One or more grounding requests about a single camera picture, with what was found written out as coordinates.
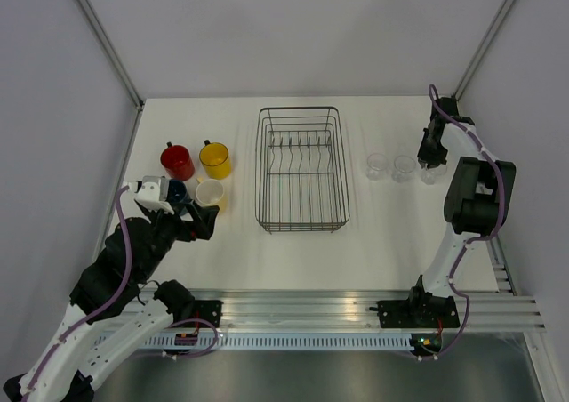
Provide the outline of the clear glass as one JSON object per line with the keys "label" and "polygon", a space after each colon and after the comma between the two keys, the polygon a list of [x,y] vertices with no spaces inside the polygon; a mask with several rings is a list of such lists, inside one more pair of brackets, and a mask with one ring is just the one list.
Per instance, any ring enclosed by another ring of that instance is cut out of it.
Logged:
{"label": "clear glass", "polygon": [[399,155],[393,161],[392,179],[397,183],[409,181],[416,168],[416,162],[412,157]]}
{"label": "clear glass", "polygon": [[421,181],[426,185],[435,185],[447,172],[447,165],[425,167],[421,169]]}
{"label": "clear glass", "polygon": [[372,153],[366,160],[366,177],[370,181],[379,181],[387,176],[389,172],[389,161],[380,153]]}

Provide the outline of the pale yellow mug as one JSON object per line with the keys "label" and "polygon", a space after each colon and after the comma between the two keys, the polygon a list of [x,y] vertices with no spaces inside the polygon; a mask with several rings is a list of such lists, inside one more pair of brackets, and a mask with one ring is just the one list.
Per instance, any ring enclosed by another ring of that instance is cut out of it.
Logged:
{"label": "pale yellow mug", "polygon": [[227,209],[228,197],[223,184],[215,179],[199,179],[195,190],[196,201],[203,207],[218,206],[219,214]]}

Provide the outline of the blue mug black handle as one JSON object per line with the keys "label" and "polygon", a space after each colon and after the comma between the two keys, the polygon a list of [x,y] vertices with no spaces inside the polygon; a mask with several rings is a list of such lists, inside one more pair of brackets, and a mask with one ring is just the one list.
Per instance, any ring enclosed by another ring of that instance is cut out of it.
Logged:
{"label": "blue mug black handle", "polygon": [[186,204],[190,201],[190,197],[183,181],[169,180],[166,200],[179,216],[184,216],[188,213]]}

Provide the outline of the yellow mug black handle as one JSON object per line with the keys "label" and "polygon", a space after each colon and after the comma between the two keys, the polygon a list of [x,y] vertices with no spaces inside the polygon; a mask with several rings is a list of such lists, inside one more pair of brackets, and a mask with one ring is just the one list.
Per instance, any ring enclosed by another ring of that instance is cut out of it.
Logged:
{"label": "yellow mug black handle", "polygon": [[229,150],[222,143],[205,140],[199,152],[199,160],[210,179],[223,180],[231,174]]}

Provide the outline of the red mug black handle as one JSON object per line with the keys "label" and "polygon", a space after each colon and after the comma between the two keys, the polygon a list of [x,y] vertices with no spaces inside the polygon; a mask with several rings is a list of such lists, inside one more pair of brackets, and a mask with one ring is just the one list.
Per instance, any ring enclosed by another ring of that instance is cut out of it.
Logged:
{"label": "red mug black handle", "polygon": [[195,173],[193,160],[186,147],[168,141],[160,155],[160,164],[168,175],[178,181],[188,181]]}

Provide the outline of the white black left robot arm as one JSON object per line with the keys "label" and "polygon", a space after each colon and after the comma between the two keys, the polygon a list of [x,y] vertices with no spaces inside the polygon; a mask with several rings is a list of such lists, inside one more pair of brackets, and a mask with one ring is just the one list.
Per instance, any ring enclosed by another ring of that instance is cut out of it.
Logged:
{"label": "white black left robot arm", "polygon": [[190,218],[144,209],[142,217],[121,217],[97,260],[79,278],[64,318],[48,347],[25,374],[4,384],[11,401],[91,401],[110,374],[149,337],[171,327],[217,329],[196,308],[191,292],[176,280],[160,284],[142,311],[105,341],[98,339],[112,318],[140,295],[177,241],[211,238],[217,206],[183,204]]}

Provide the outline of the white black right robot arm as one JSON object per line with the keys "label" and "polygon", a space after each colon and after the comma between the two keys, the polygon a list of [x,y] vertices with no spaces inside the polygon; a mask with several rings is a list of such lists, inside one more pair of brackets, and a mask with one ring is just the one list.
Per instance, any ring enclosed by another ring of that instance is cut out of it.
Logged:
{"label": "white black right robot arm", "polygon": [[457,100],[430,94],[428,126],[418,151],[424,171],[457,158],[445,195],[446,230],[434,260],[410,290],[405,314],[416,328],[460,325],[455,284],[461,262],[470,248],[497,236],[503,226],[516,177],[516,166],[498,159],[477,136],[474,122],[459,114]]}

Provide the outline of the aluminium mounting rail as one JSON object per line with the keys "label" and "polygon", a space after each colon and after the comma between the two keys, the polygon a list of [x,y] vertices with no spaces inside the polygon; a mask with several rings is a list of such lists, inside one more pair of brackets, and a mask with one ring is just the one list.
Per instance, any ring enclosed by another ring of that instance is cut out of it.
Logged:
{"label": "aluminium mounting rail", "polygon": [[[379,300],[399,300],[405,291],[198,290],[198,300],[222,303],[221,326],[243,332],[364,332],[377,330],[370,310]],[[472,293],[466,330],[543,332],[545,321],[536,300],[511,293]]]}

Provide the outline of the right aluminium frame post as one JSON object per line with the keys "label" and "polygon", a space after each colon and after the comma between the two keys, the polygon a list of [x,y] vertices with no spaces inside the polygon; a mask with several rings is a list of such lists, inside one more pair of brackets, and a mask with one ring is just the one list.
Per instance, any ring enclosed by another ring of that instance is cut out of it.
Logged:
{"label": "right aluminium frame post", "polygon": [[467,67],[453,91],[453,97],[459,101],[467,91],[475,74],[489,53],[494,41],[497,39],[508,17],[513,13],[519,0],[501,0],[501,3],[493,15],[484,35],[474,51]]}

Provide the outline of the aluminium frame post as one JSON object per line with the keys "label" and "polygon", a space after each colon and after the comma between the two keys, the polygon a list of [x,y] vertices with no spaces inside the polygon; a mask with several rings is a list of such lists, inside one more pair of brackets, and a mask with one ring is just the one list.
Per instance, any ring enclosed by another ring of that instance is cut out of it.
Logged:
{"label": "aluminium frame post", "polygon": [[106,56],[111,68],[114,70],[132,105],[137,110],[141,110],[144,106],[144,100],[140,95],[139,90],[135,87],[128,70],[113,45],[107,30],[104,28],[91,0],[74,0],[74,2]]}
{"label": "aluminium frame post", "polygon": [[513,13],[519,0],[501,0],[501,3],[493,15],[484,35],[474,51],[467,67],[453,91],[453,97],[459,101],[467,91],[475,74],[489,53],[494,41],[497,39],[508,17]]}

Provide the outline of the left aluminium frame post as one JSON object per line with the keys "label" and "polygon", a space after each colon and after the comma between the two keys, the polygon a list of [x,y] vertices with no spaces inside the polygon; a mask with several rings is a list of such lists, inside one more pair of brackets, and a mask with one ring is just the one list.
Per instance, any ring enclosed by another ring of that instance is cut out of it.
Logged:
{"label": "left aluminium frame post", "polygon": [[128,70],[113,45],[107,30],[104,28],[91,0],[74,0],[74,2],[106,56],[111,68],[114,70],[132,105],[137,110],[141,110],[144,106],[144,100],[140,95],[139,90],[135,87]]}

